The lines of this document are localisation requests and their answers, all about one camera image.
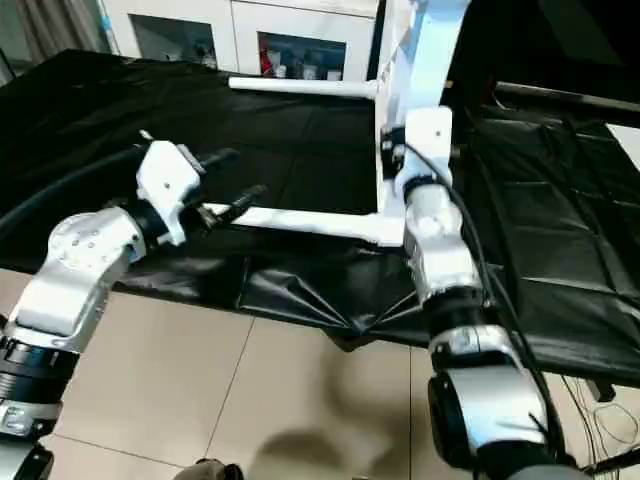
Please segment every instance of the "curtain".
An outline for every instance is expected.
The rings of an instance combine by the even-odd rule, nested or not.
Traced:
[[[35,63],[68,48],[102,50],[99,19],[87,5],[89,1],[94,0],[17,0]]]

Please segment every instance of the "black tablecloth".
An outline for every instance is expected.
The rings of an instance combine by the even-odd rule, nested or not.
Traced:
[[[65,52],[0,89],[0,212],[51,181],[139,142],[243,160],[205,185],[211,201],[255,183],[262,206],[375,211],[373,105],[233,92],[198,65]],[[544,368],[640,385],[640,173],[600,124],[485,112],[454,165],[487,258]],[[135,162],[71,185],[9,235],[0,265],[33,272],[51,228],[131,196]],[[136,264],[118,288],[427,345],[401,251],[319,235],[227,228]],[[135,321],[135,312],[131,312]]]

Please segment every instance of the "white robotic arm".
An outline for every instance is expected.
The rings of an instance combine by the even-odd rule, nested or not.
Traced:
[[[208,165],[235,156],[223,150]],[[193,203],[201,165],[183,145],[153,141],[137,174],[138,200],[60,222],[44,264],[0,338],[0,479],[46,478],[53,456],[37,440],[51,433],[62,394],[102,317],[109,292],[150,248],[186,240],[181,214],[212,228],[241,215],[257,189],[215,215]]]

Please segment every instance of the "silver metal housing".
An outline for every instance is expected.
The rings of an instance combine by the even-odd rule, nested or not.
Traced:
[[[0,478],[13,480],[35,446],[35,442],[0,439]]]
[[[4,335],[81,353],[109,291],[146,254],[142,233],[121,208],[74,215],[49,237],[47,258],[16,304]]]
[[[544,404],[527,375],[510,365],[448,370],[462,409],[472,453],[489,443],[526,441],[544,444]]]
[[[41,404],[1,400],[0,433],[27,437],[32,430],[38,431],[43,428],[40,422],[57,420],[61,410],[62,403]]]
[[[421,303],[450,288],[480,286],[461,225],[460,211],[444,187],[423,185],[410,194],[404,246]]]
[[[545,438],[533,416],[547,428],[540,392],[507,335],[498,325],[458,327],[433,338],[429,351],[450,355],[499,352],[512,365],[448,369],[473,453],[492,442],[521,440],[543,444]]]

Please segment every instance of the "robotic arm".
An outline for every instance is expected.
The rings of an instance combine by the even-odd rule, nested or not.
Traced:
[[[553,406],[498,321],[484,294],[490,279],[479,275],[462,239],[463,215],[460,200],[451,197],[448,169],[451,120],[448,108],[415,108],[403,127],[386,135],[399,168],[395,194],[405,201],[404,246],[429,316],[436,448],[450,466],[492,480],[585,479],[557,464],[565,459],[549,445],[558,440],[550,434]],[[564,445],[560,450],[562,456]]]
[[[394,145],[404,145],[395,186],[405,198],[405,248],[433,337],[429,403],[436,447],[452,467],[492,480],[585,479],[556,465],[543,396],[482,301],[458,206],[420,160],[430,153],[437,161],[434,152],[448,150],[442,127],[450,120],[447,109],[416,110]],[[213,163],[230,155],[224,151]],[[53,431],[74,367],[129,265],[154,246],[184,243],[187,211],[211,228],[248,208],[255,191],[220,215],[203,209],[192,199],[204,174],[184,146],[154,141],[138,171],[133,205],[74,215],[53,230],[47,258],[0,339],[0,479],[48,477],[53,455],[38,439]]]
[[[60,222],[44,264],[25,288],[0,338],[0,479],[45,479],[61,398],[105,309],[114,283],[155,246],[185,242],[187,214],[213,228],[244,213],[252,189],[214,215],[198,203],[205,167],[235,156],[222,150],[201,164],[183,145],[153,141],[137,173],[137,201]]]

